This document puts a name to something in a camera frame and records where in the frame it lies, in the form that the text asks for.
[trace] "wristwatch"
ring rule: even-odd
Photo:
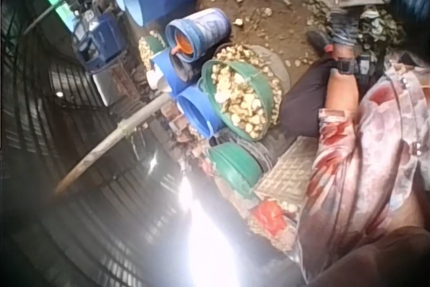
[[[357,61],[354,58],[339,57],[336,68],[340,74],[344,75],[356,75],[359,73]]]

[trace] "dirt ground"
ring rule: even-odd
[[[233,26],[232,41],[258,44],[273,49],[283,60],[289,60],[291,84],[297,82],[317,56],[306,41],[306,21],[311,13],[302,4],[304,0],[198,0],[200,9],[217,7],[223,10],[231,22],[243,19],[243,26]],[[272,15],[264,15],[270,8]]]

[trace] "leg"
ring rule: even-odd
[[[318,111],[324,107],[330,70],[334,67],[335,61],[324,55],[285,94],[280,110],[285,135],[318,137]]]

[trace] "wooden stick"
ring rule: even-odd
[[[116,145],[127,134],[130,134],[134,129],[144,122],[149,116],[154,114],[163,105],[170,101],[170,95],[163,93],[159,97],[152,100],[147,106],[141,108],[129,119],[123,120],[118,124],[118,127],[107,136],[101,143],[99,143],[87,156],[85,156],[78,165],[66,175],[65,178],[57,185],[55,189],[56,194],[62,193],[74,181],[78,179],[92,164],[94,164],[101,156],[108,150]]]

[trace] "floral shirt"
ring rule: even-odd
[[[298,224],[307,281],[381,237],[419,168],[430,187],[430,71],[393,64],[356,116],[320,110],[318,153]]]

